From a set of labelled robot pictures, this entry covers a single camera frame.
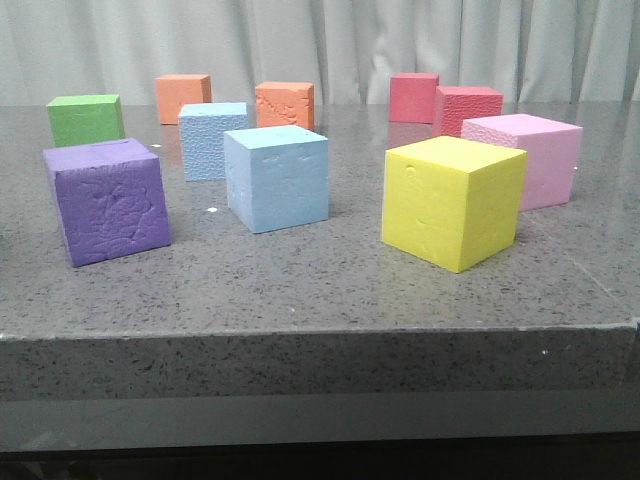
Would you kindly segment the light blue smooth foam cube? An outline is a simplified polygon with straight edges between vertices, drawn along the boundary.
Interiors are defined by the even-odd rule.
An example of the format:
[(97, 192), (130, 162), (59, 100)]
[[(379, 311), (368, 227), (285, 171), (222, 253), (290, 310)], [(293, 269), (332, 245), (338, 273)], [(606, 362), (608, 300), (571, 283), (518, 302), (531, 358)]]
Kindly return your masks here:
[(297, 125), (224, 134), (228, 206), (253, 233), (329, 218), (328, 139)]

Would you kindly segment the pink foam cube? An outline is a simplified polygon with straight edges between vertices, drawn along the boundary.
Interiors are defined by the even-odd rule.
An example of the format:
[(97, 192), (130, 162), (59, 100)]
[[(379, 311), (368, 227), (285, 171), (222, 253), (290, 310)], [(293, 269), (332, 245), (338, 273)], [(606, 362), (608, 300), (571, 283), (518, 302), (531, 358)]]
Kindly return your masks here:
[(527, 152), (522, 211), (569, 201), (581, 151), (582, 127), (518, 113), (466, 119), (461, 137)]

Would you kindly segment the purple foam cube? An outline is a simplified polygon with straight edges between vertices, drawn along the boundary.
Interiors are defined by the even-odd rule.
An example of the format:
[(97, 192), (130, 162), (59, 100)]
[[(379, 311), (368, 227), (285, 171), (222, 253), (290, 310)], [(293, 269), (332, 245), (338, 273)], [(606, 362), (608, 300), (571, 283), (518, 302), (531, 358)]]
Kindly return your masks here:
[(159, 157), (134, 138), (43, 151), (75, 267), (172, 243)]

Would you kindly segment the orange chipped foam cube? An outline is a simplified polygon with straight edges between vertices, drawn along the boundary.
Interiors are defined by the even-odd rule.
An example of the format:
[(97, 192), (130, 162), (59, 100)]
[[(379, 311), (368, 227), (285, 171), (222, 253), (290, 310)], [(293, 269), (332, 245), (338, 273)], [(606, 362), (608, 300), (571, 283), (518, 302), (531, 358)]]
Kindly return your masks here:
[(298, 125), (314, 129), (314, 84), (265, 81), (255, 87), (259, 128)]

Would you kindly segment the red textured foam cube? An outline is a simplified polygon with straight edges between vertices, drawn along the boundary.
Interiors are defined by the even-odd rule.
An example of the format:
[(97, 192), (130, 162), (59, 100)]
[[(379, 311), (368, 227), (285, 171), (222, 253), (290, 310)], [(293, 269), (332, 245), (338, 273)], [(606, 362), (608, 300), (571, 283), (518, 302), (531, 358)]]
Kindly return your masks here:
[(500, 91), (488, 86), (438, 86), (432, 135), (460, 136), (464, 120), (500, 115), (503, 99)]

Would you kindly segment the red smooth foam cube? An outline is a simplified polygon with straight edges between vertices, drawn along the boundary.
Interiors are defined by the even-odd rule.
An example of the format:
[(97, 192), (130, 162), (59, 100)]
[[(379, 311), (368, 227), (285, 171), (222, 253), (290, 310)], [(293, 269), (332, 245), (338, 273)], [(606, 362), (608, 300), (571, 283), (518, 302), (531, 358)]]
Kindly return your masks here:
[(400, 72), (390, 79), (389, 120), (392, 122), (431, 124), (437, 73)]

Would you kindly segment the yellow foam cube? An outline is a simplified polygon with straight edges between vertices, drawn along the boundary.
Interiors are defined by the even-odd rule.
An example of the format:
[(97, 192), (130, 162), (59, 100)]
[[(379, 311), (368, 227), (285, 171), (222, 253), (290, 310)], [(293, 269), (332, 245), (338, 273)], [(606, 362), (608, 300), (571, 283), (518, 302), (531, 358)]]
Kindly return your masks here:
[(527, 154), (439, 136), (387, 150), (381, 239), (452, 272), (510, 247)]

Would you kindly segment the green foam cube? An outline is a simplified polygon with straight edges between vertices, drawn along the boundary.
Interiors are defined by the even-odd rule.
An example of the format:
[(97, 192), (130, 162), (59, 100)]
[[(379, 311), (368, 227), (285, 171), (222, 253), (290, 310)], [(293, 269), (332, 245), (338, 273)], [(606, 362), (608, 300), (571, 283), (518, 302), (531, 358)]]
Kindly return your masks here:
[(59, 96), (47, 104), (55, 147), (125, 137), (118, 94)]

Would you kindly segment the grey curtain backdrop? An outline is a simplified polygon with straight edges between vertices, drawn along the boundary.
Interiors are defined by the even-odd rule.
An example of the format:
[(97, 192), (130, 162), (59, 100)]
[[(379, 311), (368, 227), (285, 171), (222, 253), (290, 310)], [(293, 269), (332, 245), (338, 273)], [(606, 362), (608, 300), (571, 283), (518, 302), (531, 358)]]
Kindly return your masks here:
[(509, 102), (639, 97), (635, 1), (5, 1), (1, 102), (117, 93), (154, 100), (171, 73), (218, 100), (310, 81), (325, 104), (383, 104), (397, 72), (487, 85)]

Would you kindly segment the orange smooth foam cube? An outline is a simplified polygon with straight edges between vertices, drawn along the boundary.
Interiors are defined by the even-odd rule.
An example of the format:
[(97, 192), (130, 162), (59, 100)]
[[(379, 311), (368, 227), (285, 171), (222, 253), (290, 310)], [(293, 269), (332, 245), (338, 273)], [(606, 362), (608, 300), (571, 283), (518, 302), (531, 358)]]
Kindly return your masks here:
[(155, 79), (159, 121), (176, 125), (186, 104), (212, 101), (211, 77), (207, 74), (168, 74)]

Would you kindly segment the light blue textured foam cube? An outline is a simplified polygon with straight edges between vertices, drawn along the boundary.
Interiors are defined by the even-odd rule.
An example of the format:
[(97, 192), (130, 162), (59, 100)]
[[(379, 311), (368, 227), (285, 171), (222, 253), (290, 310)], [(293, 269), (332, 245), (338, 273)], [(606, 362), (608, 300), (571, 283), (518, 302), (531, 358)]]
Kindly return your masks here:
[(249, 127), (247, 104), (186, 104), (178, 120), (185, 180), (224, 179), (224, 133)]

